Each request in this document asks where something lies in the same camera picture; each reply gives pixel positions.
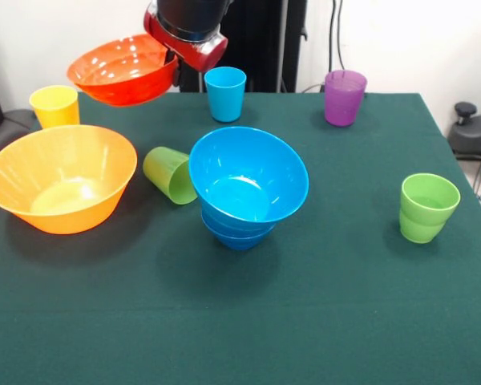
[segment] green cup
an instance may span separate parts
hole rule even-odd
[[[454,184],[435,174],[408,176],[401,187],[401,234],[414,243],[435,238],[459,205]]]
[[[144,175],[177,205],[186,205],[197,196],[189,176],[189,155],[171,148],[153,148],[144,158]]]

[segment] blue bowl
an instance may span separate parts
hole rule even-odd
[[[203,223],[205,224],[207,229],[210,230],[212,234],[214,234],[214,236],[219,242],[221,242],[226,247],[237,251],[248,250],[260,244],[274,228],[273,226],[269,230],[254,237],[228,237],[224,234],[218,233],[215,229],[210,227],[205,218],[203,218],[203,215],[201,216],[201,219],[203,219]]]
[[[283,140],[248,127],[221,128],[196,142],[189,173],[208,223],[222,235],[269,231],[309,190],[306,167]]]

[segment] plastic cup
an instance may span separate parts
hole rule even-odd
[[[355,71],[333,71],[325,78],[325,119],[338,126],[356,120],[367,87],[364,75]]]
[[[80,124],[79,93],[72,87],[44,87],[29,101],[42,128]]]
[[[414,243],[435,238],[459,205],[456,186],[435,174],[408,176],[401,187],[399,224],[402,235]]]
[[[188,168],[189,156],[166,147],[153,148],[144,158],[144,175],[173,203],[186,205],[197,196]]]
[[[233,67],[218,67],[205,74],[212,118],[228,123],[241,117],[246,74]]]

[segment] red bowl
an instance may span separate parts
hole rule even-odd
[[[164,65],[168,49],[149,34],[138,34],[89,51],[67,70],[67,77],[99,102],[115,107],[145,103],[172,85],[175,58]]]

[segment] plastic bowl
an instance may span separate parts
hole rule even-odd
[[[295,213],[309,190],[299,155],[255,128],[208,133],[192,148],[189,172],[208,223],[216,230],[222,226],[223,235],[230,237],[269,230]]]
[[[132,144],[106,128],[33,132],[0,151],[0,207],[47,233],[79,233],[112,214],[136,165]]]
[[[214,228],[212,228],[203,215],[201,216],[205,227],[214,234],[219,242],[221,242],[226,247],[230,249],[237,250],[237,251],[244,251],[259,245],[265,237],[269,235],[269,233],[274,229],[274,226],[270,227],[269,229],[265,230],[263,233],[258,234],[254,237],[229,237],[224,234],[218,233]]]
[[[87,52],[67,70],[67,77],[91,98],[116,107],[152,100],[172,85],[175,56],[148,34],[138,34]]]

